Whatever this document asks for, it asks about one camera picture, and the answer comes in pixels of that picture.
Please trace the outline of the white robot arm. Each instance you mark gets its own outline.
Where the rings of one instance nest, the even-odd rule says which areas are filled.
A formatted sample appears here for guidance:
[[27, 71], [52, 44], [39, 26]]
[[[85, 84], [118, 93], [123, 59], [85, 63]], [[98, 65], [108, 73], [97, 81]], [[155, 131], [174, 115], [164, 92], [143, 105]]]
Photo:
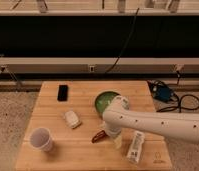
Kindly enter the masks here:
[[117, 137], [122, 128], [131, 128], [199, 144], [199, 114], [131, 111], [129, 100], [116, 96], [102, 118], [110, 137]]

